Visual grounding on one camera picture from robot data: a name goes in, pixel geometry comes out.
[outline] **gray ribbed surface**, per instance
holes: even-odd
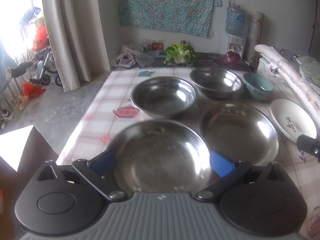
[[[210,203],[188,193],[135,193],[123,203],[111,204],[101,219],[81,233],[41,237],[26,233],[20,240],[267,240],[250,236],[221,218]],[[302,240],[298,234],[273,240]]]

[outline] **white logo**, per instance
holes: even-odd
[[[158,197],[158,199],[163,200],[164,198],[167,198],[165,195],[161,195]]]

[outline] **wheel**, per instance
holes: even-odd
[[[60,79],[59,74],[56,76],[54,82],[56,83],[56,85],[57,85],[58,87],[62,87],[62,83],[61,83],[61,79]]]
[[[56,64],[55,64],[55,63],[50,64],[49,67],[44,66],[44,69],[45,69],[46,71],[48,71],[49,73],[51,73],[51,74],[58,73],[58,70],[57,70],[57,67],[56,67]]]
[[[44,74],[42,79],[40,79],[40,83],[43,84],[44,86],[49,85],[51,82],[51,77],[48,74]]]

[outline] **cabbage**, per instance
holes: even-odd
[[[167,55],[164,64],[167,64],[172,58],[176,64],[191,64],[196,61],[195,50],[188,44],[172,44],[165,49]]]

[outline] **bowl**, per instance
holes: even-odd
[[[279,149],[271,121],[254,107],[241,103],[219,104],[204,114],[200,132],[211,151],[234,161],[265,166]]]
[[[196,68],[190,73],[191,80],[206,97],[224,99],[231,97],[242,87],[241,78],[222,68]]]
[[[135,107],[154,118],[172,118],[190,108],[197,89],[180,78],[156,77],[138,84],[132,91]]]
[[[108,146],[116,158],[115,177],[133,192],[191,192],[208,186],[208,147],[190,128],[171,120],[149,120],[120,132]]]
[[[311,117],[297,104],[276,99],[270,104],[271,117],[280,131],[294,143],[304,134],[313,139],[317,137],[316,126]]]
[[[249,96],[258,101],[266,100],[275,90],[269,79],[257,73],[244,74],[243,81]]]

